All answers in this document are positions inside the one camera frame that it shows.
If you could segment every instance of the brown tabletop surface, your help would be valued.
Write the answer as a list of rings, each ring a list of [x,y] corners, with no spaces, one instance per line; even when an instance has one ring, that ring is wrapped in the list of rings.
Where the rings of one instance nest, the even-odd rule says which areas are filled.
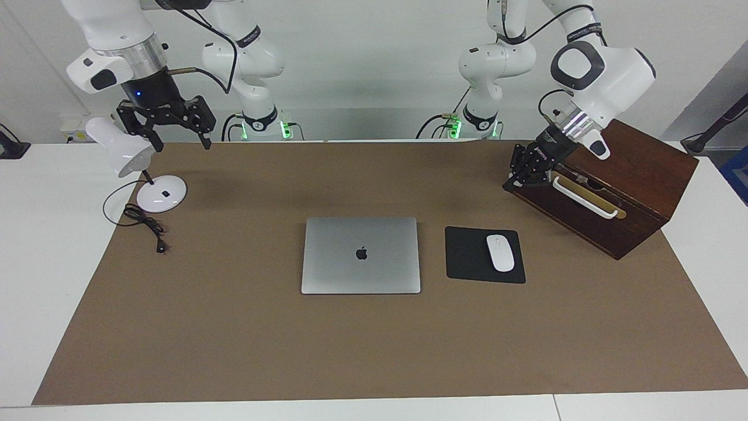
[[[662,233],[614,261],[502,191],[512,146],[166,145],[171,250],[116,229],[34,404],[748,388]],[[301,294],[310,216],[415,216],[422,292]],[[448,279],[449,225],[516,230],[527,283]]]

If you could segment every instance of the silver laptop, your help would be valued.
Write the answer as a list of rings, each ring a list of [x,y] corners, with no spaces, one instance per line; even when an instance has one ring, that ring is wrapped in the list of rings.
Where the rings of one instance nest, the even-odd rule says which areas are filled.
[[[419,293],[416,219],[307,219],[301,292]]]

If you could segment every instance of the drawer handle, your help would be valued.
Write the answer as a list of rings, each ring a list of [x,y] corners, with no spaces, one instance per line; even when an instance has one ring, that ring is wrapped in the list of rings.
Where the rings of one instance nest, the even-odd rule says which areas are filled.
[[[578,204],[584,206],[587,209],[590,209],[592,212],[595,212],[597,215],[602,216],[605,219],[613,219],[616,217],[616,215],[618,215],[618,209],[614,210],[612,213],[608,213],[605,210],[598,208],[597,206],[595,206],[593,203],[591,203],[584,197],[579,196],[577,193],[574,193],[571,190],[567,189],[566,187],[562,186],[561,183],[559,183],[558,176],[554,178],[554,189],[560,191],[564,195],[573,199]]]

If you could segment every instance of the computer mouse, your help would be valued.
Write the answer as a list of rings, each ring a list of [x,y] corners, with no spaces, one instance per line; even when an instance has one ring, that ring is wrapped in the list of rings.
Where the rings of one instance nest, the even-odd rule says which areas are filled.
[[[501,234],[489,235],[485,240],[488,243],[488,252],[491,253],[494,269],[499,272],[509,272],[514,269],[514,253],[512,253],[509,240]]]

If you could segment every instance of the dark brown wooden box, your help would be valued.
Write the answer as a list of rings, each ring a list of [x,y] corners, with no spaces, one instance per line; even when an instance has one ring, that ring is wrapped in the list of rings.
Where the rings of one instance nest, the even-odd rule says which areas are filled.
[[[617,217],[598,216],[550,186],[515,194],[618,260],[670,221],[698,160],[617,120],[602,134],[607,160],[579,147],[555,171],[617,208]]]

